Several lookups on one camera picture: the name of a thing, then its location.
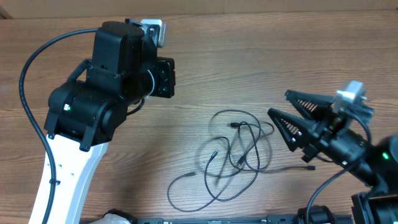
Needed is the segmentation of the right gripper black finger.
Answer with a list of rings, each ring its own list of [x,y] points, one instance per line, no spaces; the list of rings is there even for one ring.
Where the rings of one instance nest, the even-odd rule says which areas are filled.
[[[308,146],[312,140],[311,131],[316,122],[286,112],[270,108],[267,112],[270,119],[282,135],[287,147],[294,152],[297,148]]]
[[[287,90],[284,96],[305,119],[309,120],[322,120],[334,102],[332,96],[293,90]]]

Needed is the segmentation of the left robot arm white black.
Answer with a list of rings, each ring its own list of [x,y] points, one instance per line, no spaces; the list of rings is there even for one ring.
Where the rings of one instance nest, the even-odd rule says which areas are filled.
[[[33,127],[45,162],[31,223],[78,223],[95,170],[114,132],[146,98],[171,98],[175,62],[160,57],[160,19],[107,21],[95,29],[93,55],[51,92],[43,127]]]

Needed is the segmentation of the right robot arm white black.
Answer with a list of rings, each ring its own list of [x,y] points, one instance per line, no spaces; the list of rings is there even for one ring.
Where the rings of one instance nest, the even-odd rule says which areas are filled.
[[[364,104],[364,93],[340,90],[332,97],[288,90],[285,99],[300,116],[274,108],[267,114],[289,150],[300,148],[305,162],[323,153],[342,167],[312,195],[303,210],[304,222],[320,222],[320,216],[311,213],[315,198],[327,185],[349,172],[370,189],[352,196],[355,222],[397,223],[397,136],[372,144],[368,123],[373,109]]]

